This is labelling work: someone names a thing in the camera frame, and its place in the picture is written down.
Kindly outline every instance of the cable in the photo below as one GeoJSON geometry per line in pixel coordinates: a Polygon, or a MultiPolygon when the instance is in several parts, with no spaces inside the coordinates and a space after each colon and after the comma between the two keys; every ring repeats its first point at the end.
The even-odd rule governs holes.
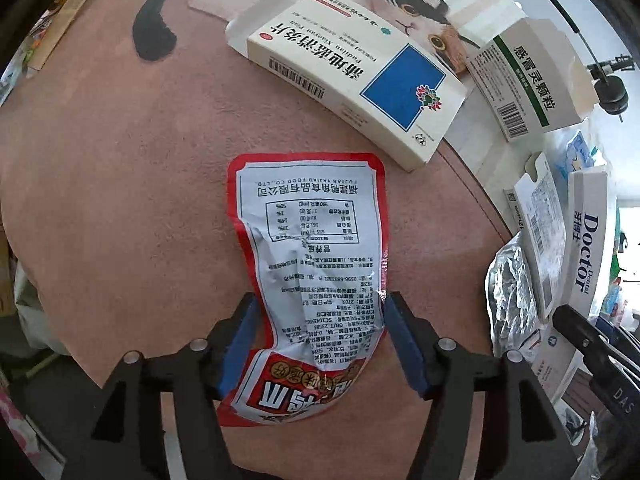
{"type": "Polygon", "coordinates": [[[593,57],[593,60],[596,62],[596,66],[598,67],[598,71],[600,72],[600,76],[602,77],[602,80],[608,85],[609,81],[607,79],[607,75],[604,73],[604,69],[600,65],[600,62],[598,61],[598,58],[596,58],[596,55],[593,53],[593,50],[591,50],[591,47],[589,46],[589,43],[587,43],[587,40],[584,39],[584,36],[580,32],[580,29],[575,24],[574,20],[572,20],[571,16],[569,16],[569,13],[566,12],[566,10],[564,10],[564,7],[560,4],[560,2],[558,0],[549,0],[549,1],[558,10],[558,12],[560,12],[560,14],[562,14],[562,17],[569,24],[569,27],[571,27],[571,30],[574,31],[578,36],[580,36],[580,39],[584,43],[584,46],[587,47],[587,50],[589,51],[589,54],[591,54],[591,57],[593,57]]]}

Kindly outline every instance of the cat picture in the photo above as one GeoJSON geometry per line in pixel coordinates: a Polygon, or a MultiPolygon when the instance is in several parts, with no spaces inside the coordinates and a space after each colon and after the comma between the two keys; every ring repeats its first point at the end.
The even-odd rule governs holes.
{"type": "MultiPolygon", "coordinates": [[[[132,28],[138,55],[156,61],[170,54],[176,44],[175,34],[162,20],[165,0],[147,0],[136,16],[132,28]]],[[[191,0],[193,9],[231,20],[259,0],[191,0]]],[[[449,6],[444,0],[353,0],[404,32],[420,46],[437,56],[453,73],[460,75],[465,57],[479,46],[461,36],[447,19],[449,6]]]]}

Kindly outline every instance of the cat eye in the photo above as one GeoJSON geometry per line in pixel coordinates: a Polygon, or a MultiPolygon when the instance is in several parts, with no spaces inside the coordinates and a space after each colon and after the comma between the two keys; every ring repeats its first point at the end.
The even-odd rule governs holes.
{"type": "Polygon", "coordinates": [[[436,36],[435,34],[430,34],[429,41],[431,41],[431,44],[436,50],[447,49],[447,45],[444,44],[444,41],[442,41],[442,38],[440,36],[436,36]]]}
{"type": "Polygon", "coordinates": [[[414,6],[409,4],[402,4],[400,8],[404,10],[404,12],[406,12],[409,16],[417,16],[418,14],[420,14],[415,10],[414,6]]]}

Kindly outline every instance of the cat illustration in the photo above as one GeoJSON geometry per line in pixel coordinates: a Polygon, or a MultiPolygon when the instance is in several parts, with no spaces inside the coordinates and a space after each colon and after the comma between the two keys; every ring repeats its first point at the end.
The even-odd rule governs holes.
{"type": "MultiPolygon", "coordinates": [[[[177,38],[161,16],[164,1],[147,0],[134,20],[133,40],[142,59],[156,61],[175,48],[177,38]]],[[[455,74],[465,71],[468,49],[479,48],[473,41],[460,36],[449,22],[449,6],[444,0],[353,1],[372,10],[411,37],[428,52],[436,55],[455,74]]]]}

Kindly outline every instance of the box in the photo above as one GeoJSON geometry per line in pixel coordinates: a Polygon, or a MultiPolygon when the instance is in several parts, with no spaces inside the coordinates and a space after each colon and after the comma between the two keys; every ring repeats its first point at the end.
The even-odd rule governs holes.
{"type": "Polygon", "coordinates": [[[256,5],[227,27],[232,47],[343,118],[406,171],[430,160],[466,95],[439,59],[351,0],[256,5]],[[270,7],[278,12],[265,21],[270,7]],[[255,28],[252,16],[260,16],[255,28]]]}
{"type": "MultiPolygon", "coordinates": [[[[584,317],[589,316],[592,305],[599,309],[609,285],[615,216],[606,167],[569,174],[567,242],[554,307],[569,304],[584,317]]],[[[578,356],[575,347],[549,323],[532,368],[553,402],[573,377],[578,356]]]]}
{"type": "Polygon", "coordinates": [[[513,189],[504,192],[524,234],[524,253],[531,271],[538,315],[545,322],[560,280],[564,221],[545,154],[532,155],[525,171],[513,189]]]}
{"type": "Polygon", "coordinates": [[[509,141],[581,123],[598,103],[590,74],[551,20],[518,20],[466,66],[509,141]]]}

